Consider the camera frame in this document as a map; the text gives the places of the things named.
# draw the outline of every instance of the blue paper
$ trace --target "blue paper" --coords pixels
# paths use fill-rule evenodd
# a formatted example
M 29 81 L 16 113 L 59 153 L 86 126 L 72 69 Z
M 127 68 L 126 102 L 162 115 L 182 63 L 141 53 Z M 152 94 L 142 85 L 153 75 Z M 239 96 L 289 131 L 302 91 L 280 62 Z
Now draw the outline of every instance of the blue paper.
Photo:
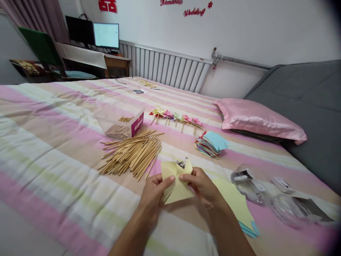
M 243 229 L 243 228 L 242 228 L 242 231 L 243 231 L 245 234 L 249 235 L 250 237 L 256 238 L 256 235 L 255 235 L 254 233 L 252 233 L 252 232 L 250 232 L 250 231 L 248 231 L 248 230 L 246 230 L 246 229 Z
M 250 228 L 248 228 L 247 226 L 245 226 L 242 222 L 240 222 L 240 221 L 238 221 L 238 222 L 239 222 L 239 225 L 242 228 L 243 232 L 244 231 L 248 232 L 248 233 L 247 232 L 244 232 L 244 233 L 246 233 L 246 234 L 252 233 L 255 236 L 259 235 L 257 232 L 255 232 L 255 231 L 251 230 Z
M 219 151 L 227 148 L 228 140 L 221 137 L 218 133 L 209 131 L 204 137 Z
M 260 236 L 260 232 L 259 232 L 259 230 L 258 230 L 258 228 L 257 228 L 257 226 L 256 226 L 256 223 L 255 223 L 255 222 L 251 222 L 251 226 L 252 226 L 252 228 L 253 228 L 254 233 L 255 233 L 256 235 Z

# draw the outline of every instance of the monitor screen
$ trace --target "monitor screen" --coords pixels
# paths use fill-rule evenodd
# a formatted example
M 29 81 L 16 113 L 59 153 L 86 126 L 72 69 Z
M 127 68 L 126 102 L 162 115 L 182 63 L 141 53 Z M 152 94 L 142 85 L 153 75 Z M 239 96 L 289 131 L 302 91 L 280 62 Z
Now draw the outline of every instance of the monitor screen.
M 82 20 L 70 16 L 65 17 L 70 40 L 84 44 L 95 45 L 92 21 Z
M 96 46 L 119 49 L 118 24 L 94 23 Z

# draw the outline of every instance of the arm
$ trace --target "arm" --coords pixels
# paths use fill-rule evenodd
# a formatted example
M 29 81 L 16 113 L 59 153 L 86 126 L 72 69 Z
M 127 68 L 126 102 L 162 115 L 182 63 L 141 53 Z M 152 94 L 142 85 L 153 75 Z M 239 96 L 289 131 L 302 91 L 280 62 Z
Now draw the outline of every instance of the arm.
M 207 208 L 219 255 L 255 256 L 231 208 L 206 173 L 194 167 L 192 174 L 180 175 L 179 180 L 188 182 Z
M 137 209 L 118 237 L 108 256 L 140 256 L 143 254 L 149 234 L 157 224 L 159 203 L 163 191 L 174 181 L 174 176 L 162 181 L 161 174 L 147 179 Z

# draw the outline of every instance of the striped bedsheet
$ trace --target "striped bedsheet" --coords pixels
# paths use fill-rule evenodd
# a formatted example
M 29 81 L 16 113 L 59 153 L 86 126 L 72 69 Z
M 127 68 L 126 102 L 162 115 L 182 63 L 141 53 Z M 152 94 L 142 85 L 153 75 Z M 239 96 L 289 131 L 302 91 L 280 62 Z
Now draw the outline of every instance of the striped bedsheet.
M 229 179 L 241 164 L 252 167 L 266 188 L 279 191 L 270 178 L 282 177 L 297 192 L 312 198 L 337 219 L 340 198 L 281 146 L 221 130 L 214 98 L 159 83 L 162 90 L 135 95 L 141 78 L 53 82 L 0 86 L 0 197 L 33 225 L 57 239 L 76 255 L 105 256 L 132 216 L 145 181 L 130 173 L 99 176 L 108 141 L 93 113 L 120 100 L 146 106 L 144 127 L 165 134 L 162 151 L 151 175 L 160 173 L 161 161 L 190 159 L 210 178 Z M 205 130 L 230 141 L 219 160 L 194 147 L 192 127 L 149 126 L 155 106 L 197 117 Z M 325 252 L 336 230 L 327 226 L 291 229 L 271 211 L 248 202 L 261 236 L 248 240 L 257 255 L 312 255 Z M 217 255 L 207 212 L 196 197 L 167 205 L 146 246 L 146 255 Z

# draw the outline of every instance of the yellow paper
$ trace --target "yellow paper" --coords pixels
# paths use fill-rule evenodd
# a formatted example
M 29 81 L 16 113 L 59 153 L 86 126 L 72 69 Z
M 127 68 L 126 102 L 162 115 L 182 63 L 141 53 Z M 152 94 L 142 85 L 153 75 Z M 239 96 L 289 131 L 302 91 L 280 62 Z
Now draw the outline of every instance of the yellow paper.
M 246 204 L 246 198 L 229 180 L 212 179 L 214 185 L 218 188 L 221 195 L 228 203 L 237 220 L 253 230 L 251 221 L 255 221 Z
M 174 203 L 179 200 L 194 196 L 193 191 L 187 186 L 187 182 L 179 180 L 179 176 L 185 173 L 192 173 L 192 164 L 186 163 L 185 169 L 182 169 L 175 162 L 161 162 L 162 179 L 166 179 L 171 175 L 175 176 L 174 183 L 163 193 L 164 204 Z

